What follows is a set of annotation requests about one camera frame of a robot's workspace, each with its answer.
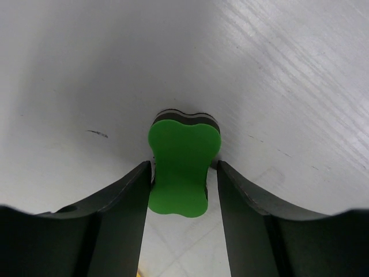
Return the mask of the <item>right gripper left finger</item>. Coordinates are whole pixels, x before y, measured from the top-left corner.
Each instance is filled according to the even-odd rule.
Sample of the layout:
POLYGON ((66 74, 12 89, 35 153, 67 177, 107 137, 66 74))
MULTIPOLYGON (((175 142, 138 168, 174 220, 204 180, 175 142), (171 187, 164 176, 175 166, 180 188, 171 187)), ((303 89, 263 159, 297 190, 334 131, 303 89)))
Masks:
POLYGON ((135 276, 150 162, 56 212, 1 207, 2 276, 135 276))

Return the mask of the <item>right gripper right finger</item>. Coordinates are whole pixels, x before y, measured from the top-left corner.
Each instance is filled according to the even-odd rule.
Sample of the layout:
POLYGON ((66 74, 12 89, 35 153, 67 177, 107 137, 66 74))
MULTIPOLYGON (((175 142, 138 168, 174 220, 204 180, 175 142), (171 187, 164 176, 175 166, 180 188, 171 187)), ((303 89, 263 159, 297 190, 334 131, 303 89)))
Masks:
POLYGON ((232 276, 367 276, 368 211, 324 215, 252 183, 227 162, 217 164, 232 276))

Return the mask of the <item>green whiteboard eraser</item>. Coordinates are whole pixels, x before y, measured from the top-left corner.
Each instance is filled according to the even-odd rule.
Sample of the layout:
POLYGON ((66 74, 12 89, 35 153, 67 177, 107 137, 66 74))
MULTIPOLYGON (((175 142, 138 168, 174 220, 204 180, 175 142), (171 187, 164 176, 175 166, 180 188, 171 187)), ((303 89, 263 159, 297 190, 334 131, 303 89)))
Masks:
POLYGON ((196 218, 208 209, 208 170, 221 148, 217 121, 207 113, 159 112, 148 143, 155 170, 148 207, 160 215, 196 218))

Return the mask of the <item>yellow framed whiteboard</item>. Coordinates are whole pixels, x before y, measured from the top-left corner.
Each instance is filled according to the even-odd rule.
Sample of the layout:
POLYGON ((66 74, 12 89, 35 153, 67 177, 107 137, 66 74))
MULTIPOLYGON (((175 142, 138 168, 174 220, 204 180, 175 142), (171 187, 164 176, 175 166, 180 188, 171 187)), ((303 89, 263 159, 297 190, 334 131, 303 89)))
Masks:
POLYGON ((138 269, 136 277, 145 277, 145 274, 140 269, 138 269))

